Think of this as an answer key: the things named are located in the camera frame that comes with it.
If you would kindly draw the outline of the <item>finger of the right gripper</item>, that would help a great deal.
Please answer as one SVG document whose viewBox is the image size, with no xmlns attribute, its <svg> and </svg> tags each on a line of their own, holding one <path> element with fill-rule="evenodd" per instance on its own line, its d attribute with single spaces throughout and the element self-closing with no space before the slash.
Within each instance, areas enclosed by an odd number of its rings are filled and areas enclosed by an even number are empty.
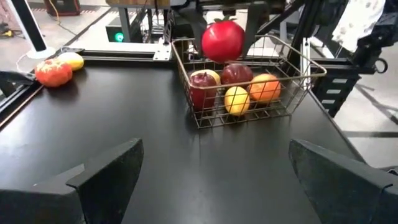
<svg viewBox="0 0 398 224">
<path fill-rule="evenodd" d="M 178 13 L 189 22 L 193 31 L 196 50 L 200 55 L 202 55 L 203 50 L 201 46 L 201 40 L 207 28 L 207 21 L 204 19 L 201 10 L 199 10 L 196 6 L 189 6 L 179 9 Z"/>
<path fill-rule="evenodd" d="M 262 25 L 264 14 L 269 11 L 269 5 L 266 2 L 252 2 L 248 7 L 246 28 L 244 33 L 242 56 L 245 57 L 256 41 L 256 34 Z"/>
</svg>

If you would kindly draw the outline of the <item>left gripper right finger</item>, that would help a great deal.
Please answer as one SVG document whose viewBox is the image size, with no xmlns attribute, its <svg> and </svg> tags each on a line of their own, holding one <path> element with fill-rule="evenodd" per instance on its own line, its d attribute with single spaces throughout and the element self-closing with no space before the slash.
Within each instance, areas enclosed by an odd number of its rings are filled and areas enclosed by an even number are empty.
<svg viewBox="0 0 398 224">
<path fill-rule="evenodd" d="M 289 159 L 322 224 L 398 224 L 398 172 L 299 139 Z"/>
</svg>

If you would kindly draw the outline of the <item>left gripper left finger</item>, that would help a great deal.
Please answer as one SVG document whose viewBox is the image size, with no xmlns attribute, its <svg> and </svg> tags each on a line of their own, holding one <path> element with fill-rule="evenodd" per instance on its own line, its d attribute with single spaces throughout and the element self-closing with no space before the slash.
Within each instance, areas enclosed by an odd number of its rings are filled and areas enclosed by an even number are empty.
<svg viewBox="0 0 398 224">
<path fill-rule="evenodd" d="M 29 188 L 0 189 L 0 224 L 121 224 L 143 158 L 136 138 Z"/>
</svg>

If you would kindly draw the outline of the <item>dark red pomegranate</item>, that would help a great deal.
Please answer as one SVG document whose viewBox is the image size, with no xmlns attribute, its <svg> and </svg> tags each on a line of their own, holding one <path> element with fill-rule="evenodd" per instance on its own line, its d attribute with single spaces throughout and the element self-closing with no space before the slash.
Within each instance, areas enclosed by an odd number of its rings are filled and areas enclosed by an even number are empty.
<svg viewBox="0 0 398 224">
<path fill-rule="evenodd" d="M 234 84 L 242 82 L 250 82 L 254 75 L 252 70 L 247 66 L 239 63 L 231 63 L 221 72 L 221 83 Z"/>
</svg>

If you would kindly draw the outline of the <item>orange fruit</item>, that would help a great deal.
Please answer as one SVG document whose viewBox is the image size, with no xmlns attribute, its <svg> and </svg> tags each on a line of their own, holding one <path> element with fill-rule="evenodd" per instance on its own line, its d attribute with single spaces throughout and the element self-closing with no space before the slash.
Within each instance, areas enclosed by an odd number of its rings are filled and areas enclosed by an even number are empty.
<svg viewBox="0 0 398 224">
<path fill-rule="evenodd" d="M 267 104 L 279 98 L 281 84 L 276 76 L 263 73 L 255 76 L 252 81 L 256 83 L 250 84 L 247 89 L 250 97 L 257 103 Z"/>
</svg>

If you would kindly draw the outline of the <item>red apple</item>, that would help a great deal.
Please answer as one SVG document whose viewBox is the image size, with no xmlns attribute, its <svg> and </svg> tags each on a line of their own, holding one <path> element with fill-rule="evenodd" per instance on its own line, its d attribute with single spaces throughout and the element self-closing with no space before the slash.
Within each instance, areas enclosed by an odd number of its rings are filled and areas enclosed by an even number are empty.
<svg viewBox="0 0 398 224">
<path fill-rule="evenodd" d="M 190 77 L 192 87 L 190 88 L 190 96 L 193 108 L 196 111 L 211 108 L 215 103 L 217 94 L 216 80 L 208 72 L 200 72 Z"/>
</svg>

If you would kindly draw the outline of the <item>orange-yellow lemon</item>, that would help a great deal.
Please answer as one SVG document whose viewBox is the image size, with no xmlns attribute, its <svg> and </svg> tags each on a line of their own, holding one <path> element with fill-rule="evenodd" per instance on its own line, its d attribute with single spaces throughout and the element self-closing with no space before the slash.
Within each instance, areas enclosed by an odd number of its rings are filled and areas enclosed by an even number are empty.
<svg viewBox="0 0 398 224">
<path fill-rule="evenodd" d="M 240 86 L 232 86 L 224 95 L 224 107 L 233 116 L 242 116 L 250 106 L 248 92 Z"/>
</svg>

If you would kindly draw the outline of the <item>large wire basket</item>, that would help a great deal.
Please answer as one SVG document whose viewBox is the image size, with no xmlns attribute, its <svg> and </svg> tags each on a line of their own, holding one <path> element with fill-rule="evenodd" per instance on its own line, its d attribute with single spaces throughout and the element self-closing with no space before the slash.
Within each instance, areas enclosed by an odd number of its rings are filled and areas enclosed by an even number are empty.
<svg viewBox="0 0 398 224">
<path fill-rule="evenodd" d="M 289 77 L 285 71 L 288 67 L 289 50 L 292 47 L 274 35 L 259 35 L 256 39 L 247 56 L 239 58 L 235 62 L 247 65 L 252 70 L 254 77 L 263 73 L 276 76 L 281 84 L 279 98 L 267 104 L 260 104 L 250 97 L 247 89 L 250 84 L 256 82 L 226 85 L 221 83 L 221 85 L 214 86 L 217 90 L 214 105 L 209 109 L 200 111 L 193 108 L 190 96 L 190 88 L 192 87 L 190 74 L 197 70 L 209 69 L 214 70 L 220 76 L 226 65 L 200 56 L 193 46 L 193 39 L 178 39 L 172 42 L 172 50 L 177 60 L 178 73 L 183 83 L 190 114 L 198 128 L 213 128 L 259 119 L 289 116 L 301 104 L 317 78 L 326 75 L 326 69 L 310 58 L 310 63 L 306 63 L 310 72 L 307 71 L 300 76 Z M 240 86 L 249 94 L 250 106 L 242 116 L 233 116 L 224 107 L 224 95 L 232 86 Z"/>
</svg>

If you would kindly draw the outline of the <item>yellow lemon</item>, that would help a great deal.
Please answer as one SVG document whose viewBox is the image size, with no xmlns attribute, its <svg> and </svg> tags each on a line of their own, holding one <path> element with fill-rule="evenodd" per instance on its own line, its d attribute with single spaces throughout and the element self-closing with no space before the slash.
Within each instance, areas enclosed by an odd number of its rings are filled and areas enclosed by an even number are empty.
<svg viewBox="0 0 398 224">
<path fill-rule="evenodd" d="M 83 68 L 85 63 L 83 57 L 75 52 L 65 52 L 60 54 L 57 58 L 69 64 L 73 71 Z"/>
</svg>

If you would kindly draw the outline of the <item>orange-red ribbed tomato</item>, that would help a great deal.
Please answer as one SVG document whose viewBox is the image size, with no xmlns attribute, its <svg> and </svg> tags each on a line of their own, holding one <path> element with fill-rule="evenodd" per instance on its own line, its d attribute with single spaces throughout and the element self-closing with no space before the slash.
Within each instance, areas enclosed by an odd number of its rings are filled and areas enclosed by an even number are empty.
<svg viewBox="0 0 398 224">
<path fill-rule="evenodd" d="M 73 71 L 68 63 L 53 58 L 40 62 L 34 68 L 34 74 L 42 85 L 56 88 L 69 82 L 72 79 Z"/>
</svg>

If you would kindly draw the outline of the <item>green lit device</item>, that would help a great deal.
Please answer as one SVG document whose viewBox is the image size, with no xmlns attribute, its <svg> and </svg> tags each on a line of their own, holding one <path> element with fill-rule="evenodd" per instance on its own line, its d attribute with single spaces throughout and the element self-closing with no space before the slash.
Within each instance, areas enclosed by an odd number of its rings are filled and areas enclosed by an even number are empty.
<svg viewBox="0 0 398 224">
<path fill-rule="evenodd" d="M 108 24 L 105 26 L 106 35 L 109 42 L 130 42 L 131 37 L 128 32 L 123 31 L 121 24 Z"/>
</svg>

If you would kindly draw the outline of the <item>black labelled control box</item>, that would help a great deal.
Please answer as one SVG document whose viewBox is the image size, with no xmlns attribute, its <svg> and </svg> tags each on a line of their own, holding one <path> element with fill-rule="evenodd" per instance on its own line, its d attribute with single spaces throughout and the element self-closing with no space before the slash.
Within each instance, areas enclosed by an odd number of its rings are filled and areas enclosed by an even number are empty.
<svg viewBox="0 0 398 224">
<path fill-rule="evenodd" d="M 317 78 L 312 92 L 334 118 L 359 79 L 360 76 L 355 71 L 328 68 L 324 77 Z"/>
</svg>

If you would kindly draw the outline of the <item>white floral curtain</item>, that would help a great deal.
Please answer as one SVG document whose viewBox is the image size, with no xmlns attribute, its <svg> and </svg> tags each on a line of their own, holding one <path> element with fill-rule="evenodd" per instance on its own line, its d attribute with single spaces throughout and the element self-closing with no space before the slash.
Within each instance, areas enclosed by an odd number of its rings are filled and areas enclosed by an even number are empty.
<svg viewBox="0 0 398 224">
<path fill-rule="evenodd" d="M 386 0 L 349 0 L 332 33 L 332 40 L 349 52 L 354 52 L 358 40 L 372 32 L 385 3 Z"/>
</svg>

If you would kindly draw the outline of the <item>red floor box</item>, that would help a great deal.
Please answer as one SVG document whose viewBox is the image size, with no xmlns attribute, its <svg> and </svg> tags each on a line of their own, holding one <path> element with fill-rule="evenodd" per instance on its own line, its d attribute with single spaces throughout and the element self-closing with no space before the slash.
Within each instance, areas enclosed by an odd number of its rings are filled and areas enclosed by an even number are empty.
<svg viewBox="0 0 398 224">
<path fill-rule="evenodd" d="M 56 8 L 59 16 L 79 16 L 80 2 L 79 0 L 44 0 L 47 13 L 56 16 L 53 7 Z"/>
</svg>

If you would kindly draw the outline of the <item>black white floor stand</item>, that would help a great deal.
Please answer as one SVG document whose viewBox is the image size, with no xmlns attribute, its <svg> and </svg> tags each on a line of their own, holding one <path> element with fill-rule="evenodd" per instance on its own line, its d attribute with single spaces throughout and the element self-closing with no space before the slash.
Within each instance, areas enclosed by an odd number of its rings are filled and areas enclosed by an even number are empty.
<svg viewBox="0 0 398 224">
<path fill-rule="evenodd" d="M 6 0 L 16 21 L 21 28 L 25 39 L 30 43 L 31 48 L 26 53 L 28 58 L 42 59 L 54 55 L 56 50 L 48 47 L 39 29 L 27 0 Z"/>
</svg>

